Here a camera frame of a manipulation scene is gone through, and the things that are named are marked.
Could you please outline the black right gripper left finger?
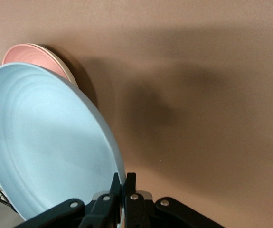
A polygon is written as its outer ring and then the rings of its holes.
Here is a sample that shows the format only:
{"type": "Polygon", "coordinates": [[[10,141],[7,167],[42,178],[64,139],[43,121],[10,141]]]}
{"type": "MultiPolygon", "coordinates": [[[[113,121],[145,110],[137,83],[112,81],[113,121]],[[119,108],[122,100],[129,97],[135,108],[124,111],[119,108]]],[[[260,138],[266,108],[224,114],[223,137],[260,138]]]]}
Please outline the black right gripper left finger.
{"type": "Polygon", "coordinates": [[[18,228],[115,228],[120,223],[122,186],[115,173],[108,193],[85,205],[68,199],[19,224],[18,228]]]}

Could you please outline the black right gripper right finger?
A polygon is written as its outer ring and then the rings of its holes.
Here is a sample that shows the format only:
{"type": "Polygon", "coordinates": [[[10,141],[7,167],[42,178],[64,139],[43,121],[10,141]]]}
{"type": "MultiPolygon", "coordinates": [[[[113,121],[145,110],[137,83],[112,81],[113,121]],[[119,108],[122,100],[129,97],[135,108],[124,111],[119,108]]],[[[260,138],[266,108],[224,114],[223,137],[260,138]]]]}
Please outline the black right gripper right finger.
{"type": "Polygon", "coordinates": [[[171,197],[156,202],[136,191],[136,173],[124,185],[126,228],[221,228],[222,225],[171,197]]]}

